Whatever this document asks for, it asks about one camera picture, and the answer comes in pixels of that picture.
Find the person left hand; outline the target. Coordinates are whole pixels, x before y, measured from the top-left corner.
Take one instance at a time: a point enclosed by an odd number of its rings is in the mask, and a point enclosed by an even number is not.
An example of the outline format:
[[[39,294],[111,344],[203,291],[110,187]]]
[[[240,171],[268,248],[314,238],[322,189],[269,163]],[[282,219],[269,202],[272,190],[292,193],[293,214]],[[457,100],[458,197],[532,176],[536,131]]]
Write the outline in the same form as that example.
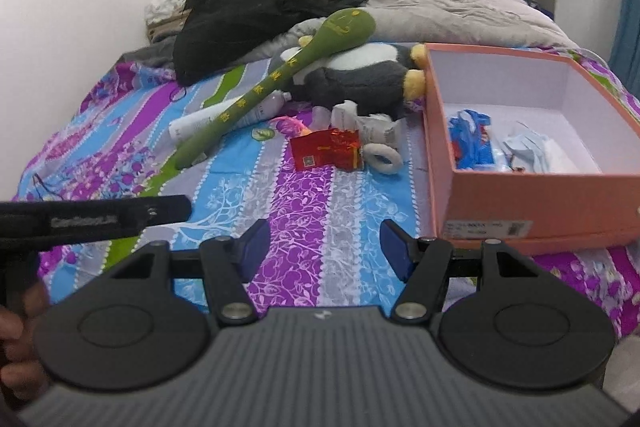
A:
[[[6,357],[1,382],[17,399],[36,399],[47,386],[48,377],[37,358],[32,337],[49,303],[47,287],[39,280],[24,292],[24,317],[1,308],[1,353]]]

